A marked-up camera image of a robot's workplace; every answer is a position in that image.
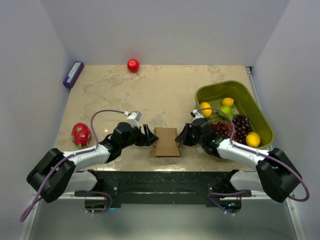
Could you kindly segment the brown cardboard box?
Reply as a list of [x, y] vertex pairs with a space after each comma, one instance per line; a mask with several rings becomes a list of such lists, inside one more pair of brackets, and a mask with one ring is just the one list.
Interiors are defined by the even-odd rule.
[[158, 137], [151, 150], [152, 157], [180, 157], [181, 152], [176, 142], [177, 128], [155, 127], [153, 133]]

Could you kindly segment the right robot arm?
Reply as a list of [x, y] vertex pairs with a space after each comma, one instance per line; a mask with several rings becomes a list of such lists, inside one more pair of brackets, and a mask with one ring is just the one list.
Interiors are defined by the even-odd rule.
[[223, 192], [230, 197], [239, 191], [259, 191], [282, 203], [302, 181], [302, 176], [281, 149], [267, 151], [233, 143], [215, 133], [204, 118], [185, 124], [175, 140], [190, 147], [201, 145], [208, 155], [232, 160], [253, 170], [237, 171], [223, 183]]

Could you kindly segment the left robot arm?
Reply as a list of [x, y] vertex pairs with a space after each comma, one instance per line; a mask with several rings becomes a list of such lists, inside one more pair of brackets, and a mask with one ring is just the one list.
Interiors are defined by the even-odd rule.
[[140, 127], [121, 122], [97, 146], [70, 152], [50, 149], [26, 178], [36, 191], [35, 200], [43, 199], [51, 203], [67, 191], [75, 172], [112, 162], [121, 155], [124, 148], [132, 145], [149, 147], [159, 139], [147, 124], [143, 125], [143, 129], [144, 132]]

